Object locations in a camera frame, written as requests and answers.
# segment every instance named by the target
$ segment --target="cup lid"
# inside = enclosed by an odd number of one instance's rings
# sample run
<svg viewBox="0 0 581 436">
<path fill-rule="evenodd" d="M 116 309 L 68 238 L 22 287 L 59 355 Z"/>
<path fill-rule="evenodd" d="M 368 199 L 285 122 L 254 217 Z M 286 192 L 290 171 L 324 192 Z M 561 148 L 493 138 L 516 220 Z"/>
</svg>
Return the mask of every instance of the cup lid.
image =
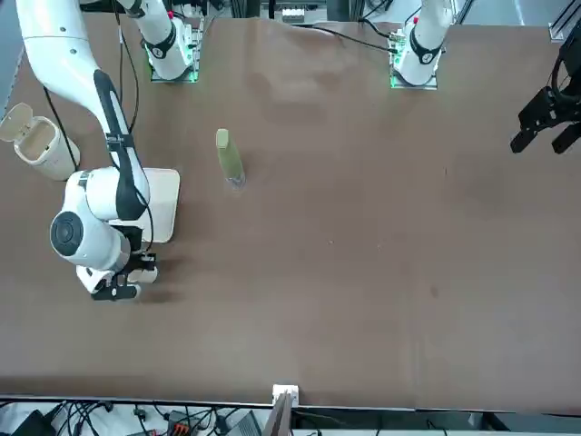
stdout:
<svg viewBox="0 0 581 436">
<path fill-rule="evenodd" d="M 0 123 L 0 139 L 10 143 L 18 137 L 25 136 L 33 119 L 33 110 L 26 103 L 13 107 Z"/>
</svg>

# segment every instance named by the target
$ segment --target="brown table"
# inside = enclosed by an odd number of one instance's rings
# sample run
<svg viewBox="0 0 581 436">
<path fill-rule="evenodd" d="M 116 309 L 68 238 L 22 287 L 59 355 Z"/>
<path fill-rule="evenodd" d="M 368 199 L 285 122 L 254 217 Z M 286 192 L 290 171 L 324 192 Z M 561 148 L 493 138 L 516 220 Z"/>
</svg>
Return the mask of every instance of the brown table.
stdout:
<svg viewBox="0 0 581 436">
<path fill-rule="evenodd" d="M 113 17 L 86 23 L 116 81 Z M 452 28 L 437 92 L 390 90 L 383 53 L 335 36 L 227 19 L 197 85 L 150 84 L 125 32 L 143 164 L 182 175 L 159 281 L 93 302 L 48 241 L 64 185 L 2 147 L 0 391 L 269 402 L 287 382 L 306 404 L 581 409 L 581 149 L 508 147 L 557 53 L 546 29 Z M 55 100 L 82 167 L 107 165 L 95 119 Z M 20 101 L 49 114 L 26 61 Z"/>
</svg>

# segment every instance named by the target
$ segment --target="cable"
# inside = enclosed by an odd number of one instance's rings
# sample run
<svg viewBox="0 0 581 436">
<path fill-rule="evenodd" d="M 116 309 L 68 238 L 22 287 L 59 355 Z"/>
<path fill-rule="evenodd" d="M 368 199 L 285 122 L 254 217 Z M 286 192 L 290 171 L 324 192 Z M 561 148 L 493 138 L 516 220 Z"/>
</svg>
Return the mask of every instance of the cable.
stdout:
<svg viewBox="0 0 581 436">
<path fill-rule="evenodd" d="M 383 415 L 380 412 L 379 419 L 378 419 L 378 430 L 375 432 L 375 436 L 379 436 L 382 428 L 383 428 Z"/>
<path fill-rule="evenodd" d="M 384 32 L 381 32 L 370 20 L 368 20 L 367 18 L 361 18 L 359 20 L 360 23 L 363 23 L 364 25 L 368 25 L 369 27 L 371 27 L 371 29 L 373 29 L 373 32 L 375 32 L 376 34 L 378 34 L 379 36 L 383 36 L 384 38 L 391 38 L 391 34 L 386 34 Z"/>
<path fill-rule="evenodd" d="M 299 416 L 311 416 L 313 418 L 322 418 L 324 420 L 329 420 L 329 421 L 333 421 L 335 423 L 337 423 L 338 425 L 342 425 L 344 427 L 350 427 L 350 425 L 348 423 L 346 423 L 345 421 L 342 420 L 338 420 L 337 418 L 334 418 L 332 416 L 328 416 L 328 415 L 321 415 L 318 413 L 311 413 L 309 411 L 295 411 L 296 414 L 298 414 Z"/>
<path fill-rule="evenodd" d="M 438 427 L 438 426 L 434 425 L 434 423 L 430 420 L 426 420 L 426 425 L 428 425 L 428 430 L 430 430 L 430 429 L 440 430 L 440 431 L 444 432 L 444 436 L 448 436 L 448 432 L 446 431 L 446 429 L 444 427 Z"/>
<path fill-rule="evenodd" d="M 133 57 L 131 56 L 131 52 L 129 50 L 129 46 L 127 45 L 127 40 L 125 39 L 125 35 L 123 34 L 123 29 L 121 28 L 121 18 L 119 17 L 119 11 L 117 11 L 117 4 L 115 2 L 115 0 L 111 0 L 113 3 L 113 11 L 115 13 L 115 21 L 117 22 L 117 25 L 119 26 L 119 33 L 121 36 L 121 39 L 123 41 L 123 45 L 125 47 L 125 51 L 127 52 L 127 57 L 129 58 L 129 63 L 131 64 L 131 69 L 133 70 L 133 79 L 135 81 L 135 109 L 133 110 L 133 119 L 131 120 L 131 124 L 129 125 L 129 133 L 131 134 L 133 132 L 133 128 L 135 127 L 135 123 L 137 121 L 137 114 L 139 112 L 139 80 L 137 79 L 137 71 L 135 70 L 135 64 L 133 63 Z M 121 64 L 123 62 L 123 51 L 121 53 L 121 59 L 119 61 L 119 63 Z M 119 94 L 122 96 L 121 98 L 123 98 L 123 81 L 120 80 L 120 90 L 119 90 Z M 117 169 L 117 171 L 119 172 L 119 175 L 121 177 L 121 170 L 119 169 L 119 166 L 117 166 L 117 164 L 115 163 L 115 161 L 113 160 L 113 158 L 111 158 L 111 162 L 113 164 L 113 166 Z M 139 201 L 142 202 L 143 204 L 145 204 L 145 208 L 147 210 L 147 214 L 149 216 L 149 223 L 152 229 L 152 234 L 151 234 L 151 239 L 147 245 L 147 248 L 145 249 L 146 252 L 149 252 L 149 250 L 152 248 L 153 245 L 153 215 L 152 215 L 152 210 L 149 207 L 149 203 L 145 201 L 145 198 L 143 197 L 142 193 L 139 192 L 139 190 L 137 189 L 137 186 L 135 186 L 135 183 L 131 183 L 131 185 L 133 186 L 133 189 L 135 190 L 135 194 L 139 197 Z"/>
<path fill-rule="evenodd" d="M 139 409 L 137 408 L 137 404 L 135 404 L 135 409 L 133 410 L 133 414 L 137 417 L 137 421 L 142 426 L 143 434 L 149 434 L 149 432 L 145 429 L 145 425 L 143 424 L 142 415 L 139 413 Z"/>
<path fill-rule="evenodd" d="M 63 126 L 63 122 L 61 121 L 61 117 L 58 116 L 58 113 L 56 112 L 56 109 L 54 108 L 53 100 L 51 99 L 51 95 L 48 92 L 48 89 L 46 89 L 46 86 L 43 85 L 43 89 L 44 89 L 44 96 L 46 96 L 46 101 L 48 102 L 48 105 L 51 107 L 51 111 L 53 111 L 54 118 L 56 118 L 56 122 L 58 123 L 58 128 L 61 129 L 61 133 L 64 136 L 64 142 L 66 143 L 66 148 L 69 151 L 69 156 L 71 157 L 71 162 L 73 163 L 74 170 L 78 171 L 79 165 L 76 163 L 76 161 L 74 159 L 73 150 L 71 149 L 71 144 L 69 143 L 69 137 L 66 134 L 66 131 L 64 130 L 64 126 Z"/>
<path fill-rule="evenodd" d="M 235 408 L 235 409 L 233 409 L 233 410 L 229 411 L 228 413 L 226 413 L 226 414 L 223 416 L 223 419 L 224 419 L 224 420 L 227 420 L 228 418 L 230 418 L 230 417 L 231 417 L 231 416 L 232 416 L 234 413 L 236 413 L 236 412 L 237 412 L 237 411 L 239 411 L 239 410 L 240 410 L 240 407 L 237 407 L 237 408 Z"/>
<path fill-rule="evenodd" d="M 553 66 L 553 73 L 551 74 L 551 88 L 553 89 L 553 93 L 555 94 L 555 98 L 560 100 L 561 102 L 577 104 L 581 101 L 581 96 L 579 95 L 568 95 L 561 93 L 561 90 L 556 84 L 556 80 L 559 76 L 559 69 L 561 64 L 563 63 L 563 58 L 558 56 L 555 65 Z"/>
<path fill-rule="evenodd" d="M 406 18 L 406 21 L 403 22 L 403 25 L 406 25 L 408 23 L 408 21 L 411 20 L 413 18 L 413 16 L 419 12 L 420 9 L 421 9 L 421 6 L 418 9 L 416 9 L 414 12 L 412 12 L 411 15 L 408 18 Z"/>
<path fill-rule="evenodd" d="M 353 38 L 351 36 L 347 36 L 345 34 L 342 34 L 340 32 L 336 32 L 334 30 L 327 29 L 325 27 L 312 26 L 311 29 L 322 30 L 323 32 L 327 32 L 328 34 L 340 36 L 341 38 L 349 39 L 350 41 L 353 41 L 354 43 L 365 45 L 365 46 L 370 47 L 370 48 L 375 48 L 376 50 L 381 50 L 382 52 L 388 52 L 388 53 L 393 53 L 393 54 L 398 53 L 398 51 L 395 48 L 387 48 L 387 47 L 382 47 L 381 45 L 366 43 L 365 41 L 361 41 L 360 39 Z"/>
<path fill-rule="evenodd" d="M 78 428 L 78 434 L 81 434 L 83 432 L 83 426 L 84 423 L 86 422 L 87 424 L 89 424 L 89 428 L 91 429 L 93 436 L 99 436 L 99 433 L 97 432 L 97 430 L 94 429 L 93 422 L 91 421 L 91 417 L 89 416 L 91 411 L 94 410 L 93 409 L 89 411 L 91 404 L 82 404 L 81 406 L 79 406 L 79 403 L 76 402 L 74 404 L 74 407 L 78 410 L 79 414 L 81 415 L 81 418 L 79 419 L 76 425 Z"/>
<path fill-rule="evenodd" d="M 188 435 L 191 435 L 193 432 L 193 428 L 192 428 L 192 420 L 190 419 L 190 411 L 188 411 L 188 405 L 185 405 L 185 414 L 188 417 Z"/>
<path fill-rule="evenodd" d="M 368 18 L 371 14 L 373 14 L 375 11 L 377 11 L 378 9 L 380 9 L 384 5 L 387 5 L 387 7 L 386 7 L 386 10 L 387 10 L 388 7 L 391 6 L 391 4 L 393 3 L 393 1 L 394 0 L 383 0 L 381 3 L 379 3 L 373 9 L 371 9 L 369 12 L 367 12 L 363 18 Z"/>
<path fill-rule="evenodd" d="M 169 421 L 170 420 L 170 414 L 169 413 L 163 413 L 162 411 L 160 411 L 159 407 L 157 407 L 156 404 L 153 404 L 153 408 L 155 409 L 155 411 L 157 411 L 160 414 L 160 416 L 164 420 L 166 420 L 166 421 Z"/>
</svg>

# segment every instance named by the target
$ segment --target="green bottle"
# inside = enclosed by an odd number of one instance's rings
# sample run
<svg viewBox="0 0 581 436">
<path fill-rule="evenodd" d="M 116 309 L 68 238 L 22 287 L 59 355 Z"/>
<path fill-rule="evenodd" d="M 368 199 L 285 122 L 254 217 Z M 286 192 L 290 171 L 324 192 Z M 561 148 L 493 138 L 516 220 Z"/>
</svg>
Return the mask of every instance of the green bottle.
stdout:
<svg viewBox="0 0 581 436">
<path fill-rule="evenodd" d="M 236 189 L 240 189 L 246 183 L 246 175 L 242 168 L 242 161 L 238 149 L 230 138 L 226 129 L 218 129 L 216 132 L 216 148 L 218 160 L 226 180 Z"/>
</svg>

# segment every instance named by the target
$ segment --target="white cup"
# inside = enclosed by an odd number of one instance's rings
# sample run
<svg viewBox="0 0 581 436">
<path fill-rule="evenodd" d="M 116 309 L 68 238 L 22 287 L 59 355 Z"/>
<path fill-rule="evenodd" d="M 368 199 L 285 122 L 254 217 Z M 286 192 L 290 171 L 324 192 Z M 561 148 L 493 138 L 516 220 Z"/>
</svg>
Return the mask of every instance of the white cup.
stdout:
<svg viewBox="0 0 581 436">
<path fill-rule="evenodd" d="M 64 134 L 48 118 L 33 116 L 28 104 L 13 107 L 0 123 L 0 139 L 14 143 L 16 154 L 53 180 L 67 180 L 81 161 L 81 152 L 71 139 L 71 159 Z"/>
</svg>

